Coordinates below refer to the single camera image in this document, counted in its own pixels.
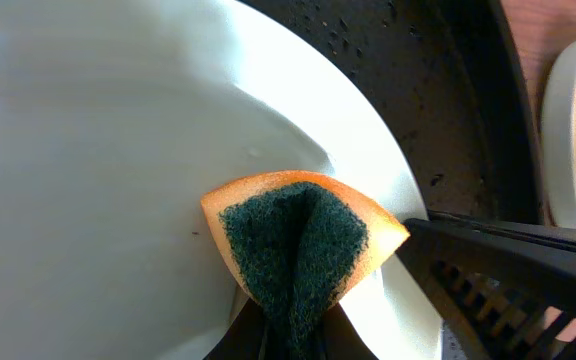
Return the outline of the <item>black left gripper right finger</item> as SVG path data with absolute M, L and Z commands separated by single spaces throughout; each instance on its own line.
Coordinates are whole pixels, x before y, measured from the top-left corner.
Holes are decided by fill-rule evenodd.
M 340 304 L 327 310 L 317 331 L 318 359 L 377 360 L 354 329 Z

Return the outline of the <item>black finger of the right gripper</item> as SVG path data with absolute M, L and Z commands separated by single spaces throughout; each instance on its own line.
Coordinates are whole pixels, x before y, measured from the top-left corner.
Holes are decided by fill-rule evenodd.
M 408 219 L 397 255 L 470 359 L 576 359 L 576 253 Z
M 477 219 L 434 210 L 430 210 L 428 216 L 432 221 L 441 221 L 482 233 L 514 238 L 576 253 L 576 229 Z

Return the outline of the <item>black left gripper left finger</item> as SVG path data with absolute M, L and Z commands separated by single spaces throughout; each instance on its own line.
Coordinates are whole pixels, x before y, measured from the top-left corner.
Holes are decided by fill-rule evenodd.
M 248 300 L 204 360 L 258 360 L 265 332 L 266 320 L 262 309 L 254 301 Z

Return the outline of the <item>green yellow sponge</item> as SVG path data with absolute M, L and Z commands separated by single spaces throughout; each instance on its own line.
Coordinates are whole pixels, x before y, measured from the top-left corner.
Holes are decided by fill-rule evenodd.
M 200 204 L 227 268 L 295 359 L 313 355 L 324 313 L 409 237 L 376 201 L 316 172 L 243 177 Z

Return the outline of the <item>light green plate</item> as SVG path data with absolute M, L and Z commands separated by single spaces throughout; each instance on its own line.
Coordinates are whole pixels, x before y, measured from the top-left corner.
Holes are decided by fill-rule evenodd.
M 574 102 L 576 41 L 554 62 L 544 90 L 541 135 L 545 190 L 559 227 L 576 229 Z
M 200 359 L 240 294 L 200 197 L 319 171 L 426 214 L 391 132 L 236 1 L 0 1 L 0 359 Z

